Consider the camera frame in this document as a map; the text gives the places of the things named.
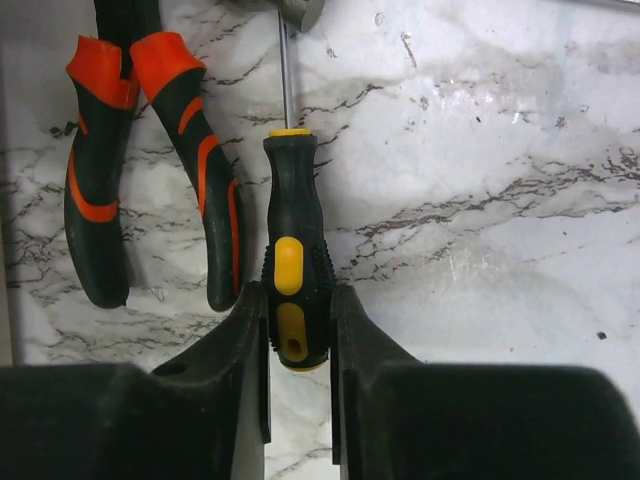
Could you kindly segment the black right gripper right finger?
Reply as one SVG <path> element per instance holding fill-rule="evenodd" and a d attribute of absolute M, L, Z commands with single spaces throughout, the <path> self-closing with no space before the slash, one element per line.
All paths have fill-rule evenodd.
<path fill-rule="evenodd" d="M 344 479 L 635 479 L 639 431 L 583 367 L 424 363 L 367 315 L 331 305 L 332 460 Z"/>

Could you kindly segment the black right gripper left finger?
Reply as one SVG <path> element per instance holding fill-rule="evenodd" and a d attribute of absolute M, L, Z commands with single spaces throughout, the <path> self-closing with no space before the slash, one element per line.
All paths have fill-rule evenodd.
<path fill-rule="evenodd" d="M 5 479 L 261 479 L 270 441 L 266 301 L 151 372 L 129 363 L 5 367 Z"/>

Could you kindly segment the yellow black screwdriver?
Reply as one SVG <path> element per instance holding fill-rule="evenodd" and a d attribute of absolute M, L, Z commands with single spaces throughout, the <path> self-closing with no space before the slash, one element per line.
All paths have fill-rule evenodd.
<path fill-rule="evenodd" d="M 284 127 L 263 141 L 271 167 L 269 243 L 262 283 L 268 297 L 270 341 L 281 363 L 305 372 L 328 358 L 329 313 L 336 285 L 315 186 L 318 140 L 294 122 L 289 34 L 278 15 Z"/>

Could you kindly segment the orange black long-nose pliers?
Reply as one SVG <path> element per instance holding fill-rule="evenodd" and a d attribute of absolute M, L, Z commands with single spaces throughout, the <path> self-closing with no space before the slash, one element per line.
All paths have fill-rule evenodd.
<path fill-rule="evenodd" d="M 66 71 L 78 118 L 64 186 L 77 281 L 102 309 L 144 294 L 231 308 L 246 258 L 231 161 L 207 118 L 205 64 L 156 1 L 98 1 Z"/>

